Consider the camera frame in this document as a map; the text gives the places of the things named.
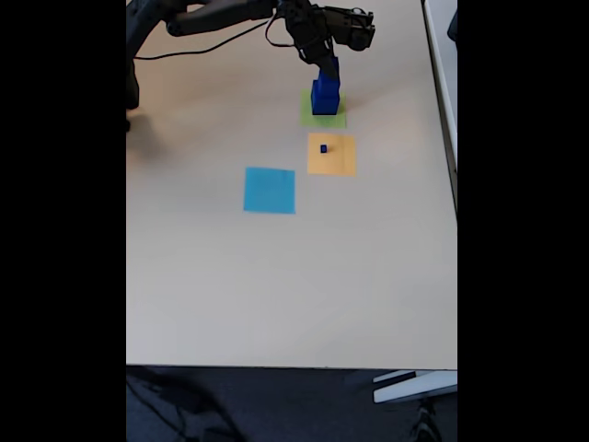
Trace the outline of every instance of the blue cube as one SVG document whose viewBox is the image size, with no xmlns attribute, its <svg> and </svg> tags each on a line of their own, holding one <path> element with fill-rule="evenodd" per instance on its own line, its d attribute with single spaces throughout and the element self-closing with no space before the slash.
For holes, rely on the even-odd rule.
<svg viewBox="0 0 589 442">
<path fill-rule="evenodd" d="M 311 90 L 311 107 L 313 115 L 336 115 L 340 106 L 340 95 L 335 97 L 323 97 L 318 93 L 317 80 L 313 80 Z"/>
</svg>

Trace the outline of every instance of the blue block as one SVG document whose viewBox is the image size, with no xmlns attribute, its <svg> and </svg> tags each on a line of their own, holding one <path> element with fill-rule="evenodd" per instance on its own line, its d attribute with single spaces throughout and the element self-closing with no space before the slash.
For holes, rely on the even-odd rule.
<svg viewBox="0 0 589 442">
<path fill-rule="evenodd" d="M 333 58 L 333 64 L 335 65 L 336 71 L 340 72 L 340 65 L 338 58 Z M 319 70 L 319 78 L 317 79 L 317 93 L 324 98 L 334 98 L 340 95 L 340 79 L 329 78 L 328 75 L 323 71 Z"/>
<path fill-rule="evenodd" d="M 313 115 L 336 115 L 340 106 L 340 96 L 330 98 L 322 97 L 317 93 L 316 84 L 317 80 L 313 81 L 313 89 L 311 90 Z"/>
<path fill-rule="evenodd" d="M 246 168 L 243 209 L 267 214 L 295 212 L 295 172 L 293 170 Z"/>
<path fill-rule="evenodd" d="M 333 57 L 336 71 L 340 72 L 338 57 Z M 311 107 L 313 115 L 336 115 L 340 106 L 340 79 L 329 78 L 325 71 L 319 69 L 319 78 L 313 80 L 311 89 Z"/>
</svg>

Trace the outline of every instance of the black cable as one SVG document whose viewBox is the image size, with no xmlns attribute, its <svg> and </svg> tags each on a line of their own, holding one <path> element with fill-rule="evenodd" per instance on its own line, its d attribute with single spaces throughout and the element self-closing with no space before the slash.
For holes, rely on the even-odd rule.
<svg viewBox="0 0 589 442">
<path fill-rule="evenodd" d="M 285 43 L 274 43 L 273 41 L 270 40 L 270 38 L 268 37 L 268 31 L 270 30 L 272 24 L 274 23 L 274 21 L 276 20 L 276 18 L 282 18 L 282 16 L 279 17 L 278 15 L 278 11 L 276 11 L 276 13 L 274 13 L 274 15 L 272 16 L 272 18 L 270 19 L 270 21 L 268 22 L 268 26 L 266 27 L 266 30 L 264 32 L 264 37 L 266 37 L 266 41 L 271 44 L 272 46 L 274 46 L 275 48 L 292 48 L 294 47 L 293 44 L 285 44 Z"/>
<path fill-rule="evenodd" d="M 183 431 L 181 431 L 179 428 L 177 428 L 174 424 L 172 424 L 168 419 L 166 419 L 157 409 L 156 407 L 154 407 L 151 403 L 149 403 L 146 399 L 142 398 L 137 391 L 135 391 L 135 389 L 131 386 L 131 384 L 129 383 L 129 380 L 127 380 L 127 387 L 129 387 L 129 391 L 131 392 L 131 394 L 135 397 L 136 400 L 138 400 L 140 403 L 142 403 L 145 407 L 147 407 L 149 410 L 151 410 L 157 417 L 159 417 L 159 419 L 166 424 L 167 426 L 169 426 L 172 430 L 174 430 L 174 432 L 176 434 L 178 434 L 179 436 L 182 436 L 183 438 L 186 439 L 186 435 L 184 434 Z"/>
<path fill-rule="evenodd" d="M 154 57 L 134 57 L 134 59 L 135 60 L 161 60 L 162 58 L 175 57 L 176 55 L 198 55 L 198 54 L 202 54 L 202 53 L 208 53 L 210 51 L 214 51 L 215 49 L 220 48 L 221 46 L 223 46 L 225 44 L 228 44 L 230 41 L 233 41 L 235 39 L 238 39 L 239 37 L 246 35 L 247 33 L 251 32 L 252 30 L 256 30 L 257 28 L 261 28 L 266 23 L 268 23 L 268 20 L 264 21 L 263 23 L 257 24 L 253 28 L 249 28 L 247 30 L 244 30 L 243 32 L 238 33 L 237 35 L 234 35 L 230 39 L 227 39 L 225 41 L 221 41 L 219 44 L 213 46 L 212 48 L 204 49 L 202 51 L 171 52 L 171 53 L 163 53 L 161 55 L 156 55 Z"/>
</svg>

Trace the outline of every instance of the white object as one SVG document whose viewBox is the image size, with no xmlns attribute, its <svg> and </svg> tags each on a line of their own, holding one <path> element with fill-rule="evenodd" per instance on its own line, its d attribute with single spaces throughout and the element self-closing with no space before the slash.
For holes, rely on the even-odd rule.
<svg viewBox="0 0 589 442">
<path fill-rule="evenodd" d="M 418 373 L 416 378 L 375 390 L 374 399 L 375 403 L 396 401 L 442 389 L 445 391 L 449 391 L 450 388 L 457 390 L 457 386 L 458 372 L 455 370 Z"/>
<path fill-rule="evenodd" d="M 136 62 L 127 364 L 456 368 L 456 213 L 422 7 L 361 7 L 375 13 L 372 47 L 336 47 L 345 130 L 299 125 L 318 69 L 263 29 Z M 254 24 L 180 39 L 160 24 L 141 55 Z M 271 33 L 289 39 L 280 20 Z M 309 132 L 352 134 L 356 177 L 307 175 Z M 250 166 L 296 171 L 296 215 L 243 211 Z"/>
<path fill-rule="evenodd" d="M 457 0 L 425 0 L 425 17 L 432 42 L 434 66 L 445 108 L 456 170 L 458 169 L 458 50 L 448 37 L 448 28 L 458 7 Z"/>
</svg>

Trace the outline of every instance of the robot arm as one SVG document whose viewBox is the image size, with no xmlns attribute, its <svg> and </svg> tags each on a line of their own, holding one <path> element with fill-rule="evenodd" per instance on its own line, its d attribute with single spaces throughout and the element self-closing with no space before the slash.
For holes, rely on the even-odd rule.
<svg viewBox="0 0 589 442">
<path fill-rule="evenodd" d="M 204 5 L 187 12 L 189 5 Z M 211 32 L 247 20 L 284 18 L 299 57 L 337 78 L 333 40 L 355 51 L 370 47 L 375 34 L 373 14 L 361 9 L 319 7 L 309 0 L 132 0 L 127 5 L 127 109 L 139 105 L 133 58 L 159 23 L 175 37 Z"/>
</svg>

